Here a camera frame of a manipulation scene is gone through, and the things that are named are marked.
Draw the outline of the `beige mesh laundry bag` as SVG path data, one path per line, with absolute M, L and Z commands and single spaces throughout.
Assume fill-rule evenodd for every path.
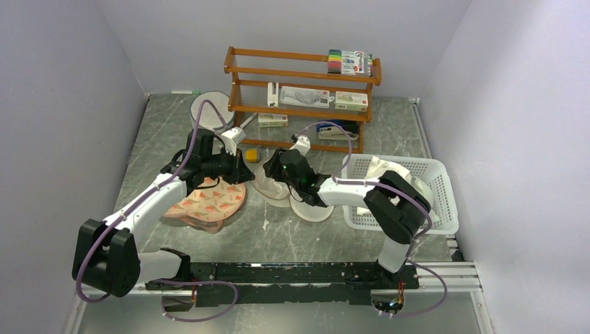
M 267 177 L 264 172 L 263 165 L 270 158 L 264 158 L 254 170 L 255 179 L 251 182 L 254 190 L 256 190 L 267 204 L 279 208 L 290 208 L 295 215 L 300 219 L 319 223 L 328 219 L 333 211 L 334 206 L 329 207 L 313 207 L 304 202 L 294 191 L 290 191 L 287 185 L 277 182 L 270 177 Z

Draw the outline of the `white satin bra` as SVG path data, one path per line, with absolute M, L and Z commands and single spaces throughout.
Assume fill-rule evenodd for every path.
M 410 185 L 415 190 L 418 190 L 418 191 L 422 190 L 422 188 L 417 185 L 417 179 L 410 174 L 410 171 L 407 168 L 405 168 L 401 164 L 395 163 L 393 161 L 386 161 L 386 160 L 380 159 L 377 156 L 372 157 L 372 160 L 369 163 L 369 167 L 367 169 L 367 172 L 363 178 L 370 179 L 370 178 L 374 178 L 374 177 L 379 177 L 379 176 L 382 176 L 382 174 L 384 174 L 384 172 L 389 171 L 389 170 L 394 171 L 394 172 L 398 173 L 400 176 L 402 176 L 402 178 L 405 181 L 409 182 Z

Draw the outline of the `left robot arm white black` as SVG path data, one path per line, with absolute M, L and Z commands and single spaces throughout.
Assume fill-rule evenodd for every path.
M 72 266 L 78 297 L 92 302 L 83 293 L 84 285 L 116 297 L 127 295 L 138 283 L 160 279 L 175 289 L 189 286 L 193 278 L 189 255 L 170 248 L 139 253 L 136 244 L 173 205 L 202 187 L 205 179 L 228 184 L 253 180 L 237 147 L 245 136 L 240 127 L 221 135 L 207 129 L 189 132 L 186 147 L 174 154 L 141 195 L 101 221 L 83 223 Z

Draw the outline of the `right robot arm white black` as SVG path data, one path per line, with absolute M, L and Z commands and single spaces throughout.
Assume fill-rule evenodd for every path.
M 394 287 L 426 221 L 432 226 L 430 202 L 393 170 L 377 178 L 343 179 L 317 173 L 298 150 L 277 149 L 263 165 L 264 174 L 287 185 L 297 201 L 311 207 L 350 206 L 369 210 L 385 233 L 375 270 L 377 283 Z

